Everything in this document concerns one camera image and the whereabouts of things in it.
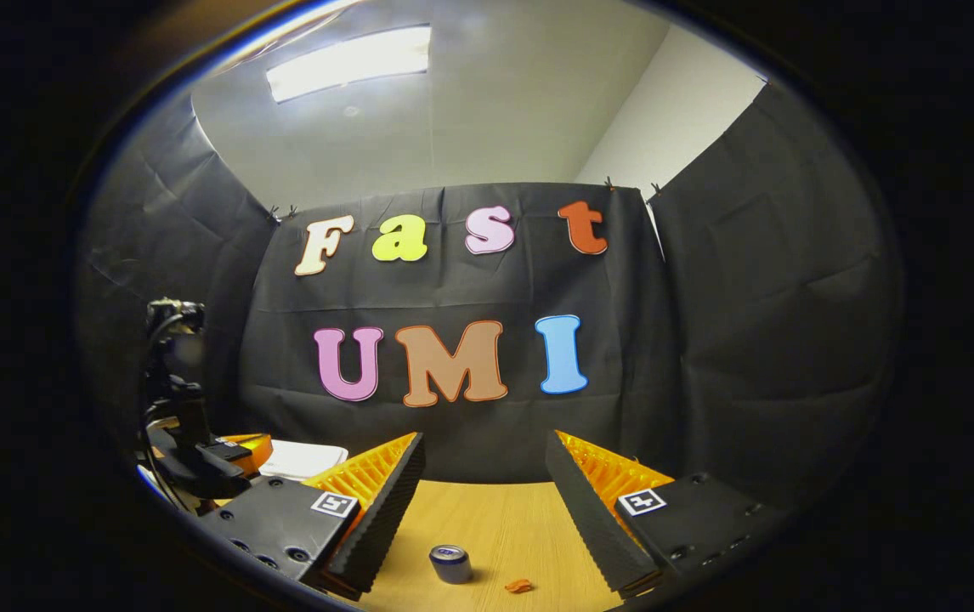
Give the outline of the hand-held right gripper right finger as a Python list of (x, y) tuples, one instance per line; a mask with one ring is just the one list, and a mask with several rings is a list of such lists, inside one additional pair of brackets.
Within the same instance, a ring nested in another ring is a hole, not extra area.
[(790, 518), (711, 473), (667, 476), (560, 430), (546, 435), (545, 464), (620, 596), (682, 595), (767, 545)]

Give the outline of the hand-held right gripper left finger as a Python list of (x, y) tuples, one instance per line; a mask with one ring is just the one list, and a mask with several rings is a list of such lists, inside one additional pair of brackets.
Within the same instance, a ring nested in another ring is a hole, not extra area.
[(424, 434), (408, 433), (302, 483), (258, 478), (199, 522), (290, 581), (358, 600), (373, 588), (425, 466)]

